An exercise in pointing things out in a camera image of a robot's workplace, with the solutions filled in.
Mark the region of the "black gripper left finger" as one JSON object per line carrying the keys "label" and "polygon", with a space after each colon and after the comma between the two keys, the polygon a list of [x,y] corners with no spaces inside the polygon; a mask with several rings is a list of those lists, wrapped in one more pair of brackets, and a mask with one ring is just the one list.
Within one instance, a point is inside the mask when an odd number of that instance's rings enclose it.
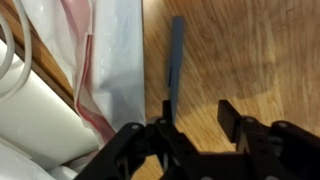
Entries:
{"label": "black gripper left finger", "polygon": [[153,155],[163,170],[160,180],[191,180],[184,163],[186,136],[172,123],[170,102],[162,106],[163,114],[154,123],[125,124],[75,180],[131,180]]}

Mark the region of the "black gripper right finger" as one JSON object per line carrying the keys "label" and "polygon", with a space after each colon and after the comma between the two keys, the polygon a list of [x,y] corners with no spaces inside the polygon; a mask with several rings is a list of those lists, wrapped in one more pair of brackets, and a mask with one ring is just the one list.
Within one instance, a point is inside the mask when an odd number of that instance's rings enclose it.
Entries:
{"label": "black gripper right finger", "polygon": [[320,180],[319,137],[289,121],[263,125],[227,100],[219,101],[217,118],[243,158],[240,180]]}

